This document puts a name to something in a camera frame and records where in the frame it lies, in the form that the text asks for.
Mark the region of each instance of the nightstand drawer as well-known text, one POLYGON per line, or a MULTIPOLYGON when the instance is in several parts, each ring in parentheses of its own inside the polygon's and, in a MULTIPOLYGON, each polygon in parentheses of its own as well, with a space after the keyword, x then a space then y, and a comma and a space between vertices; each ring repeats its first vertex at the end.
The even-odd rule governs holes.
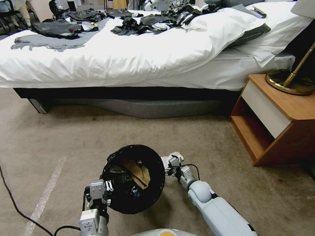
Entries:
POLYGON ((278 137, 278 135, 291 123, 291 120, 279 111, 279 109, 250 80, 242 93, 242 98, 274 138, 278 137))

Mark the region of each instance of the brown paper bag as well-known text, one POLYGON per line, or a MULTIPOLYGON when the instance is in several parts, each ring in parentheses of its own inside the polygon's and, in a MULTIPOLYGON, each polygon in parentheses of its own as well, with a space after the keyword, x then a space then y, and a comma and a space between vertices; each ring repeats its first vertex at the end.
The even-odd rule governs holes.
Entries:
POLYGON ((131 172, 131 178, 140 188, 146 189, 149 186, 151 178, 149 170, 145 166, 140 168, 134 160, 127 159, 124 159, 122 163, 131 172))

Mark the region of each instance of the beige carpet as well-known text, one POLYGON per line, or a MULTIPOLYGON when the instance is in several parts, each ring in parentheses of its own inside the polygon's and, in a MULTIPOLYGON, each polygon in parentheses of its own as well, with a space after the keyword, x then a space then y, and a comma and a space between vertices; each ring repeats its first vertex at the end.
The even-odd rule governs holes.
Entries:
MULTIPOLYGON (((39 219, 49 230, 78 225, 83 187, 97 179, 109 154, 144 144, 161 156, 180 151, 199 167, 202 180, 233 205, 260 236, 315 232, 315 183, 299 166, 253 167, 226 117, 145 120, 101 108, 54 107, 38 114, 12 89, 0 89, 0 161, 20 209, 31 216, 58 160, 67 160, 39 219)), ((23 235, 27 221, 0 183, 1 235, 23 235)), ((111 236, 170 227, 213 235, 175 178, 157 203, 138 215, 111 209, 111 236)), ((34 236, 45 235, 35 228, 34 236)), ((64 230, 59 236, 80 235, 64 230)))

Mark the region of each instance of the black wire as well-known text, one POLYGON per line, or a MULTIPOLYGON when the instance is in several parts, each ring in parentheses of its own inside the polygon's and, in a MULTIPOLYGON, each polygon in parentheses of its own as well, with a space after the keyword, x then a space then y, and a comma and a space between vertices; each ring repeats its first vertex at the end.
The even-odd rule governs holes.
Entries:
POLYGON ((12 201, 13 206, 14 206, 15 210, 17 211, 17 213, 19 213, 23 218, 25 218, 25 219, 27 219, 27 220, 33 222, 35 225, 37 225, 38 227, 40 227, 42 230, 46 231, 46 233, 48 233, 50 236, 53 236, 53 234, 52 234, 48 229, 46 229, 45 227, 41 226, 39 223, 37 223, 36 221, 32 220, 32 219, 29 218, 28 216, 24 215, 24 214, 17 208, 17 205, 16 205, 16 203, 15 203, 15 201, 14 201, 14 198, 13 198, 13 196, 12 196, 12 193, 11 193, 9 187, 7 186, 7 183, 6 183, 5 178, 4 178, 4 176, 3 176, 3 172, 2 172, 1 165, 0 165, 0 173, 1 173, 1 178, 2 178, 3 184, 4 184, 4 186, 6 187, 6 189, 7 189, 7 191, 8 191, 8 194, 9 194, 9 196, 10 196, 10 198, 11 198, 11 201, 12 201))
POLYGON ((85 191, 83 193, 83 205, 82 205, 82 211, 85 211, 85 191))
POLYGON ((53 236, 57 236, 58 231, 59 231, 59 230, 62 230, 62 229, 64 229, 64 228, 76 229, 76 230, 78 230, 78 231, 81 231, 80 228, 79 228, 79 227, 76 227, 76 226, 61 226, 61 227, 59 227, 59 228, 56 230, 56 232, 55 232, 55 234, 54 234, 53 236))
POLYGON ((1 164, 0 164, 0 174, 1 174, 1 178, 2 178, 3 184, 4 184, 4 186, 6 187, 7 192, 8 192, 8 194, 9 194, 10 198, 11 198, 11 201, 12 201, 12 203, 13 203, 13 206, 14 206, 15 210, 17 211, 17 213, 20 214, 20 216, 22 216, 23 218, 25 218, 25 219, 27 219, 27 220, 33 222, 35 225, 37 225, 38 227, 40 227, 42 230, 44 230, 44 231, 45 231, 46 233, 48 233, 50 236, 56 236, 57 233, 58 233, 58 231, 61 230, 61 229, 63 229, 63 228, 71 228, 71 229, 76 229, 76 230, 81 231, 80 228, 79 228, 79 227, 76 227, 76 226, 61 226, 61 227, 59 227, 59 228, 56 230, 56 232, 55 232, 54 234, 52 234, 48 229, 46 229, 45 227, 43 227, 42 225, 40 225, 39 223, 37 223, 37 222, 34 221, 33 219, 29 218, 28 216, 24 215, 24 214, 17 208, 17 205, 16 205, 16 203, 15 203, 15 200, 14 200, 14 198, 13 198, 13 196, 12 196, 11 190, 10 190, 9 187, 7 186, 6 180, 5 180, 4 175, 3 175, 3 172, 2 172, 1 164))
POLYGON ((172 167, 184 167, 184 166, 194 166, 197 169, 197 173, 198 173, 198 180, 200 180, 200 175, 199 175, 199 170, 198 167, 194 164, 186 164, 186 165, 182 165, 182 166, 172 166, 172 167))

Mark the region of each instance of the wooden nightstand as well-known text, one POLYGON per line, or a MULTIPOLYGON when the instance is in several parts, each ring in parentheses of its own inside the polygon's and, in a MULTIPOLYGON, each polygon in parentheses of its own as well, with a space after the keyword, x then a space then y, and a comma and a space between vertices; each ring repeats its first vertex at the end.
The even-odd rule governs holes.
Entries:
POLYGON ((264 78, 249 75, 229 120, 254 166, 299 163, 315 154, 315 93, 287 94, 264 78))

